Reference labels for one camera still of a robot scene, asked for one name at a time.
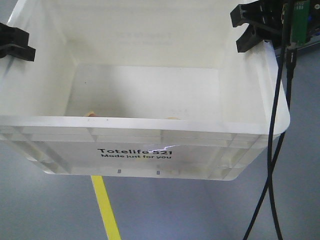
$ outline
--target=green circuit board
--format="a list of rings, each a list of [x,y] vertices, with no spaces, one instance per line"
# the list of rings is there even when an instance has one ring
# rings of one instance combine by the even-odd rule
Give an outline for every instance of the green circuit board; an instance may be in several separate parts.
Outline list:
[[[297,1],[294,5],[290,42],[301,47],[307,42],[310,0]]]

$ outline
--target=yellow floor line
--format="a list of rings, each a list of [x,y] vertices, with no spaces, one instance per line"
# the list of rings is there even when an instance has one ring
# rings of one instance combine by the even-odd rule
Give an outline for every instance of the yellow floor line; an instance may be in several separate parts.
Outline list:
[[[108,240],[121,240],[104,179],[102,176],[91,176],[91,180]]]

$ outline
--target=bin floor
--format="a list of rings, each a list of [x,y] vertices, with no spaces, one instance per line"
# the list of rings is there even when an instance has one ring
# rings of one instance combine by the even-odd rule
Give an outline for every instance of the bin floor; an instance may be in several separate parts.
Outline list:
[[[221,119],[214,68],[78,65],[66,116]]]

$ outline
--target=gray floor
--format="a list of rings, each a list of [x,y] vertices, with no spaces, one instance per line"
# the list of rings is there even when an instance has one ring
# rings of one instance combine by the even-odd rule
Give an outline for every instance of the gray floor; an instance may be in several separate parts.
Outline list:
[[[15,2],[0,1],[0,21]],[[291,125],[274,171],[285,240],[320,239],[319,54],[298,58]],[[106,239],[90,177],[45,174],[3,143],[0,164],[1,240]],[[263,152],[233,181],[104,180],[123,240],[239,240],[266,176]],[[268,198],[249,239],[276,239]]]

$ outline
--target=black wire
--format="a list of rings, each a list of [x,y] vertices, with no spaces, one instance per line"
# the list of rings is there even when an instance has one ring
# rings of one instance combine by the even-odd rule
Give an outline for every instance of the black wire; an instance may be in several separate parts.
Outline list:
[[[272,157],[272,141],[273,141],[273,133],[274,133],[274,127],[275,127],[275,119],[276,119],[276,112],[277,112],[277,105],[279,100],[279,92],[280,92],[280,85],[281,85],[281,77],[283,72],[283,64],[284,64],[284,58],[285,58],[285,51],[290,35],[290,23],[292,19],[292,12],[294,7],[294,0],[289,0],[289,3],[287,5],[287,10],[284,16],[284,23],[282,28],[282,42],[281,42],[281,52],[280,52],[280,58],[279,58],[279,66],[278,66],[278,72],[277,72],[277,79],[276,79],[276,87],[275,87],[275,93],[274,93],[274,100],[273,100],[273,106],[272,106],[272,114],[271,114],[271,121],[270,121],[270,128],[269,128],[269,136],[268,136],[268,161],[267,161],[267,167],[268,167],[268,177],[264,184],[263,191],[261,193],[260,199],[258,201],[258,204],[255,208],[255,211],[253,213],[251,222],[247,228],[247,231],[243,237],[243,240],[247,240],[248,236],[251,232],[251,229],[255,223],[255,220],[257,218],[257,215],[259,213],[259,210],[261,208],[262,202],[266,196],[267,190],[269,189],[269,198],[270,198],[270,206],[272,211],[272,217],[274,222],[274,227],[277,233],[277,237],[279,240],[282,240],[282,234],[279,226],[279,221],[277,217],[277,211],[275,206],[275,200],[274,200],[274,194],[273,194],[273,181],[272,181],[272,173],[274,171],[280,149],[282,147],[283,140],[285,138],[285,132],[280,135],[280,138],[277,143],[276,150],[274,152],[274,156]],[[293,78],[293,71],[295,68],[292,68],[292,77],[291,79],[288,77],[287,79],[287,91],[286,91],[286,100],[288,104],[288,108],[290,108],[291,103],[291,85],[292,85],[292,78]]]
[[[275,85],[274,91],[274,99],[273,99],[273,106],[272,106],[272,113],[271,113],[271,121],[270,121],[270,128],[269,128],[269,136],[268,136],[268,147],[267,147],[267,172],[268,172],[268,192],[269,192],[269,199],[270,199],[270,207],[273,217],[274,228],[276,231],[276,235],[279,240],[283,240],[281,229],[279,226],[279,220],[277,216],[276,210],[276,203],[275,203],[275,196],[274,196],[274,186],[273,186],[273,154],[272,154],[272,145],[273,145],[273,136],[274,136],[274,129],[275,129],[275,122],[276,122],[276,113],[277,113],[277,106],[279,101],[279,93],[280,93],[280,86],[281,86],[281,77],[283,71],[283,63],[285,58],[285,51],[287,47],[287,43],[289,42],[290,36],[290,29],[291,29],[291,19],[293,15],[295,0],[289,0],[287,4],[287,8],[284,14],[284,23],[282,29],[282,41],[281,41],[281,53],[280,53],[280,60],[281,65],[278,69],[277,80]]]

